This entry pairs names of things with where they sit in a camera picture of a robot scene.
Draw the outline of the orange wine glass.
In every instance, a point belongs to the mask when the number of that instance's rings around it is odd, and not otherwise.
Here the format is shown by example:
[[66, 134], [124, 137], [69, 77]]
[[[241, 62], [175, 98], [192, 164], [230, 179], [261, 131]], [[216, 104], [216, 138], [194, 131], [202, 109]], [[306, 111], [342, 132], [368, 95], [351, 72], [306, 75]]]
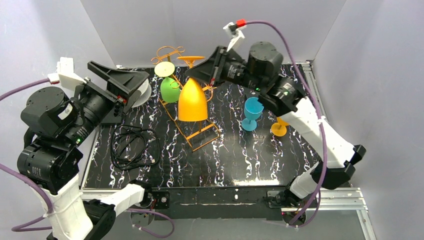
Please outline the orange wine glass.
[[208, 119], [208, 102], [201, 85], [192, 77], [184, 84], [178, 99], [177, 119], [200, 122]]
[[276, 120], [277, 122], [271, 126], [271, 133], [277, 137], [283, 137], [288, 131], [287, 127], [289, 126], [289, 123], [282, 120], [281, 117], [277, 117]]

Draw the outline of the green wine glass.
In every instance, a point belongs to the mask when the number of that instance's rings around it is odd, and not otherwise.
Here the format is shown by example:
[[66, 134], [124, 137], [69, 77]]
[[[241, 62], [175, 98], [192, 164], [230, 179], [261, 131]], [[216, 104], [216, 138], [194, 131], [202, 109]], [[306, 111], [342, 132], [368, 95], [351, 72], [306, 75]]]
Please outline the green wine glass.
[[172, 78], [175, 69], [175, 65], [169, 61], [160, 62], [154, 68], [154, 73], [162, 78], [160, 93], [166, 103], [176, 103], [180, 97], [180, 85]]

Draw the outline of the blue wine glass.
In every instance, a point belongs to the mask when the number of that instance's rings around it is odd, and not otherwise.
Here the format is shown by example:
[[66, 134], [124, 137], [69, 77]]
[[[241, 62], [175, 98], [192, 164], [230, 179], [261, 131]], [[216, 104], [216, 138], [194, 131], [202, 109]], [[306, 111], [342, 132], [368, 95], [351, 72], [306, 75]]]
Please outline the blue wine glass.
[[257, 119], [262, 115], [264, 106], [259, 102], [258, 97], [249, 97], [244, 103], [244, 116], [241, 121], [241, 127], [245, 131], [254, 131], [258, 124]]

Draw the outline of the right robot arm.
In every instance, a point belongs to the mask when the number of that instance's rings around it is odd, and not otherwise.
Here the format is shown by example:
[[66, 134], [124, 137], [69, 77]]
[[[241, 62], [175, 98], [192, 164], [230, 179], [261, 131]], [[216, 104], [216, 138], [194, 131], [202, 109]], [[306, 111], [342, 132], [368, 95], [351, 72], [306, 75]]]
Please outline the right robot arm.
[[293, 179], [284, 193], [286, 198], [301, 200], [317, 186], [333, 190], [349, 181], [366, 149], [349, 143], [327, 121], [319, 120], [303, 86], [281, 74], [282, 61], [283, 55], [266, 41], [254, 43], [247, 60], [232, 49], [218, 46], [207, 60], [187, 70], [186, 75], [213, 87], [230, 82], [257, 91], [264, 108], [308, 142], [321, 160]]

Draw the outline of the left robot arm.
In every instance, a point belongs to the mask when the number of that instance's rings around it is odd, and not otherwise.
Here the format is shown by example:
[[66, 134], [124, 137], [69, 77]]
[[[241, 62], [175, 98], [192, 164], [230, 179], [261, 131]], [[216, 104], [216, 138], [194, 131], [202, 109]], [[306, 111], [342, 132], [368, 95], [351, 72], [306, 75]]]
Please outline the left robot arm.
[[19, 172], [40, 187], [50, 240], [99, 240], [116, 217], [147, 200], [146, 185], [138, 180], [100, 199], [83, 200], [79, 187], [79, 146], [108, 116], [122, 116], [141, 96], [148, 79], [144, 71], [112, 69], [94, 61], [90, 71], [105, 80], [102, 89], [74, 72], [74, 60], [61, 57], [51, 86], [34, 92], [21, 112], [28, 126]]

